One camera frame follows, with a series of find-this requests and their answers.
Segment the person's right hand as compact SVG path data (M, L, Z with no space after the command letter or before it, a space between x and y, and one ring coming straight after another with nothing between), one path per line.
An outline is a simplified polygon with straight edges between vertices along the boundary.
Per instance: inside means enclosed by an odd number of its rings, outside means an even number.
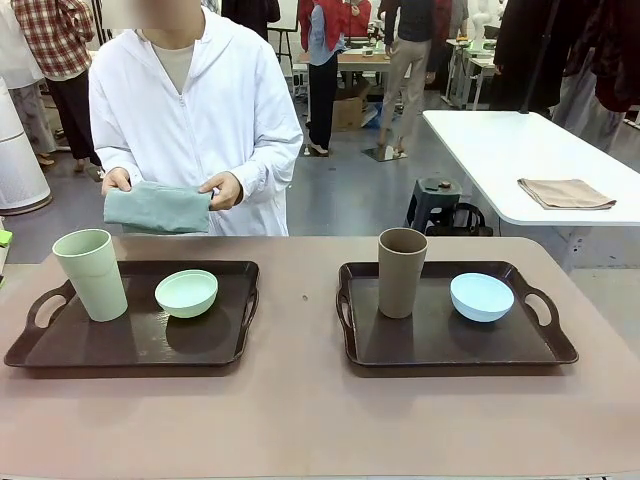
M102 181L102 195L106 196L111 190L129 192L131 190L131 180L129 172L121 167L109 170Z

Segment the person's left hand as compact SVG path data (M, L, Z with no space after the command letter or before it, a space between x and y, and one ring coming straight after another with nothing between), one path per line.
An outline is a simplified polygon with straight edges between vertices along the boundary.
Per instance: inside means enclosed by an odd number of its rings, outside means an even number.
M201 194L210 196L210 211L230 210L243 199L243 187L228 171L216 174L200 186Z

